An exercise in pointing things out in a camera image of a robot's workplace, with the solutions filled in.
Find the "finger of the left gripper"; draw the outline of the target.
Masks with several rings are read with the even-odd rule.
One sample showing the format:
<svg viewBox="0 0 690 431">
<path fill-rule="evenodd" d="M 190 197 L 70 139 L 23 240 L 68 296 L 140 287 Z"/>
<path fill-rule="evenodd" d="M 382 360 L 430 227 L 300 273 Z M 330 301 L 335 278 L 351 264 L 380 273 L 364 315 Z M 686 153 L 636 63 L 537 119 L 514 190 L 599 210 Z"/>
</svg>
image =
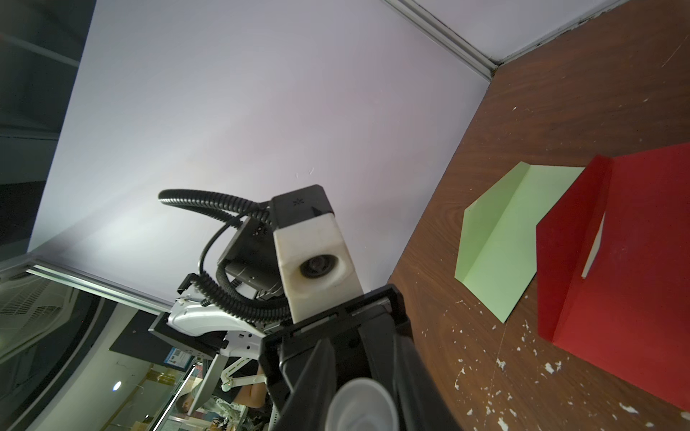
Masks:
<svg viewBox="0 0 690 431">
<path fill-rule="evenodd" d="M 400 335 L 394 340 L 394 390 L 406 430 L 462 430 L 413 341 Z"/>
<path fill-rule="evenodd" d="M 318 341 L 274 430 L 325 430 L 337 389 L 335 351 L 328 339 Z"/>
</svg>

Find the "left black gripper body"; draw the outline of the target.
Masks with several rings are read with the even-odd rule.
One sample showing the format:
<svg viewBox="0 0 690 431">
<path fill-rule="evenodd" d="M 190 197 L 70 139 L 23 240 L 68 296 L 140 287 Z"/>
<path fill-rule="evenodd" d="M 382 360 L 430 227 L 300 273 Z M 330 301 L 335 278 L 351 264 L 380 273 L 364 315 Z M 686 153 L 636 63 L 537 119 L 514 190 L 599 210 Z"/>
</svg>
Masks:
<svg viewBox="0 0 690 431">
<path fill-rule="evenodd" d="M 271 265 L 280 276 L 272 228 L 258 219 L 244 221 L 230 242 L 227 258 L 254 268 Z M 280 330 L 264 338 L 259 355 L 278 421 L 316 344 L 328 339 L 335 351 L 335 393 L 353 379 L 370 378 L 379 382 L 394 399 L 400 418 L 399 430 L 406 430 L 394 390 L 395 336 L 413 340 L 401 293 L 391 286 L 364 292 L 301 323 L 292 321 L 287 298 L 286 303 L 288 315 L 281 319 Z"/>
</svg>

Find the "white green glue stick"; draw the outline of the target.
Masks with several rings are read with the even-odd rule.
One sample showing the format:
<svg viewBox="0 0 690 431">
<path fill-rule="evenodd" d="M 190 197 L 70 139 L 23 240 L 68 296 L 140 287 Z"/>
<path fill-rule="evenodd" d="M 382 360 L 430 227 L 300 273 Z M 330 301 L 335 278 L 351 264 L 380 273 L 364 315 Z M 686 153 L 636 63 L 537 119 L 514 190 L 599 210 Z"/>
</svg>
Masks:
<svg viewBox="0 0 690 431">
<path fill-rule="evenodd" d="M 398 431 L 400 418 L 389 391 L 370 378 L 347 382 L 327 411 L 326 431 Z"/>
</svg>

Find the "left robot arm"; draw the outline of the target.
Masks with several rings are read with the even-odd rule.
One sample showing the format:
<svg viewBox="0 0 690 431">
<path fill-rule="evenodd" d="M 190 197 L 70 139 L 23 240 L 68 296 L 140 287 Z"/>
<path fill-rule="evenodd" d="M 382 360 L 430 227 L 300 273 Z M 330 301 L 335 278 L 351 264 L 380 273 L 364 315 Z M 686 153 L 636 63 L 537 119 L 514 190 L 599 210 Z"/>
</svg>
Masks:
<svg viewBox="0 0 690 431">
<path fill-rule="evenodd" d="M 274 264 L 282 301 L 254 301 L 223 274 L 191 274 L 164 324 L 187 341 L 224 332 L 219 355 L 261 365 L 279 430 L 455 430 L 413 344 L 404 298 L 365 292 L 333 213 L 283 217 L 256 245 Z"/>
</svg>

